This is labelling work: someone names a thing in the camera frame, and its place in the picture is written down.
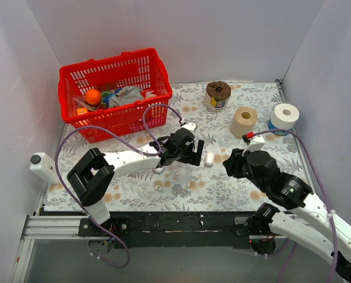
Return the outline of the white oval earbud charging case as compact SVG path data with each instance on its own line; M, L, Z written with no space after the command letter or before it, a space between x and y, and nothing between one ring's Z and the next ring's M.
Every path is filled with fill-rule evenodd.
M212 167L214 165L215 154L213 152L207 152L204 157L204 165L206 167Z

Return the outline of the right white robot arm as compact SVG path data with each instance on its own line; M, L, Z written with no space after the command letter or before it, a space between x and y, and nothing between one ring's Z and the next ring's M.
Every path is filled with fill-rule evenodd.
M258 233L264 235L271 231L286 236L327 262L332 262L335 255L342 255L351 263L351 226L337 214L328 212L327 205L308 184L282 172L267 152L234 149L223 165L229 177L248 179L277 206L308 223L295 221L277 207L265 203L253 216L253 226Z

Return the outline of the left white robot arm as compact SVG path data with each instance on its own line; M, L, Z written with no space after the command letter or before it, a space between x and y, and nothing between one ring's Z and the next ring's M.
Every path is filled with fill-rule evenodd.
M107 235L112 228L110 212L104 195L110 182L120 176L146 169L158 169L181 162L199 166L204 141L195 148L195 123L185 123L175 133L157 139L161 147L152 141L136 150L102 153L98 148L90 149L67 175L81 205L93 219L91 228L100 236Z

